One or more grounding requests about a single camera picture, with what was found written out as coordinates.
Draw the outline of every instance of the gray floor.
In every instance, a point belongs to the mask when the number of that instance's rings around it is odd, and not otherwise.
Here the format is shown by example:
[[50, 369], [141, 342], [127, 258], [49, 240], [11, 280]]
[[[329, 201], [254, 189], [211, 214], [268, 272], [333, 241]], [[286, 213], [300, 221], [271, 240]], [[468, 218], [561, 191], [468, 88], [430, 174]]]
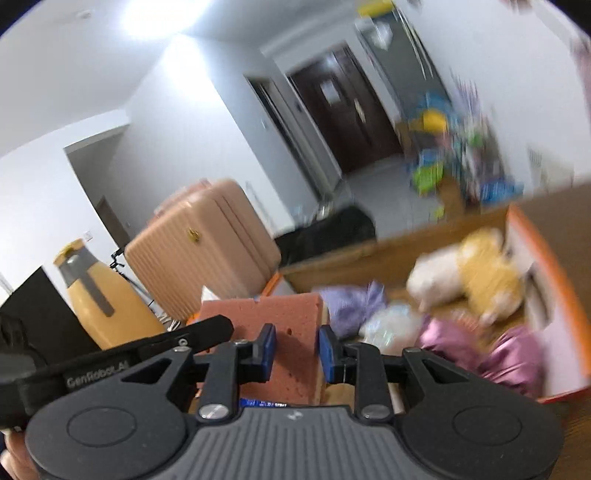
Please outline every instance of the gray floor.
[[435, 210], [441, 206], [435, 194], [418, 195], [404, 160], [398, 158], [381, 160], [347, 177], [337, 190], [335, 204], [351, 202], [373, 216], [379, 239], [435, 222]]

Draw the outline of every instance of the clear plastic bag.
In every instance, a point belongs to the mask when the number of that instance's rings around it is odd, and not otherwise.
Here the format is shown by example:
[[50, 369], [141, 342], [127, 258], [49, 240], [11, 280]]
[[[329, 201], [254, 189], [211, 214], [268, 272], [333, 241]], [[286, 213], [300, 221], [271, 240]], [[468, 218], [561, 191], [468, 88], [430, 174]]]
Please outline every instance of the clear plastic bag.
[[383, 355], [401, 355], [414, 346], [423, 325], [422, 316], [406, 303], [393, 303], [363, 324], [359, 334], [363, 343], [379, 348]]

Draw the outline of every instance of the sponge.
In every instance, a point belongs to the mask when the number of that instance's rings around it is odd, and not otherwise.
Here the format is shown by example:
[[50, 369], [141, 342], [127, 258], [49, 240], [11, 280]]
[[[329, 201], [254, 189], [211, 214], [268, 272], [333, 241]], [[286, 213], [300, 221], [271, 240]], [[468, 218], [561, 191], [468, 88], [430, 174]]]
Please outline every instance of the sponge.
[[233, 340], [254, 340], [265, 323], [277, 330], [277, 350], [271, 379], [241, 386], [240, 396], [291, 405], [317, 404], [322, 371], [316, 354], [316, 331], [323, 323], [323, 303], [316, 293], [260, 300], [203, 302], [199, 317], [225, 315], [234, 324]]

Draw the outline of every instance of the yellow and white plush toy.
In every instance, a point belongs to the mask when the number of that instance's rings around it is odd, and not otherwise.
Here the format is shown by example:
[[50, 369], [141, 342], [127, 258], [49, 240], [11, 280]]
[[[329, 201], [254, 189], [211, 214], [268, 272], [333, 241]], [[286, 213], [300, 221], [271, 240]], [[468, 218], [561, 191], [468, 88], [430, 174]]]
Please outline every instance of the yellow and white plush toy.
[[502, 254], [502, 243], [499, 230], [482, 228], [460, 244], [419, 257], [407, 281], [419, 309], [426, 312], [465, 294], [485, 325], [511, 315], [523, 301], [524, 285]]

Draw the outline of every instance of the suitcase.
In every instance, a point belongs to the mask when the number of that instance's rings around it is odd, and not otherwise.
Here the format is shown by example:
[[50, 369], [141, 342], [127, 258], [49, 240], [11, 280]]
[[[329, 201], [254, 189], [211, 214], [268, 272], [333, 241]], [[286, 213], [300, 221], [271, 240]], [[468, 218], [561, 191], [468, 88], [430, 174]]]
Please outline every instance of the suitcase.
[[281, 254], [232, 180], [184, 196], [125, 248], [125, 258], [154, 300], [185, 320], [207, 286], [221, 299], [259, 294]]

